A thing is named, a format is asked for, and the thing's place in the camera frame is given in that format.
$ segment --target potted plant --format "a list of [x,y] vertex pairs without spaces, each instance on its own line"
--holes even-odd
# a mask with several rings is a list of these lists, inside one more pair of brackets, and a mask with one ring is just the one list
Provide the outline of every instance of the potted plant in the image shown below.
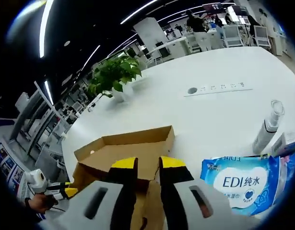
[[138,68],[138,61],[129,56],[107,60],[97,67],[89,85],[89,93],[92,95],[102,94],[111,98],[114,96],[118,101],[123,101],[123,85],[142,76]]

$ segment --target black ceiling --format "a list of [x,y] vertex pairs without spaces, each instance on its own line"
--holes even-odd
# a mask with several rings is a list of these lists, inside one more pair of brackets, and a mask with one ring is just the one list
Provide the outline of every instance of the black ceiling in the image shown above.
[[[7,12],[0,25],[1,39],[5,37],[13,19],[28,2],[7,0],[5,5],[0,6],[2,11]],[[90,59],[82,75],[132,36],[133,25],[145,18],[150,11],[164,6],[148,15],[159,20],[175,12],[214,1],[158,0],[124,24],[120,24],[129,14],[148,2],[150,0],[54,0],[47,21],[45,56],[42,59],[39,58],[38,44],[45,5],[40,7],[31,14],[12,41],[0,47],[0,116],[16,117],[14,104],[21,92],[32,95],[35,91],[34,81],[43,82],[45,78],[48,79],[57,99],[63,90],[62,81],[81,69],[98,45],[101,45],[100,48]],[[181,14],[174,15],[161,21],[160,25],[164,26],[168,21],[180,16]],[[70,44],[64,47],[66,41],[70,41]]]

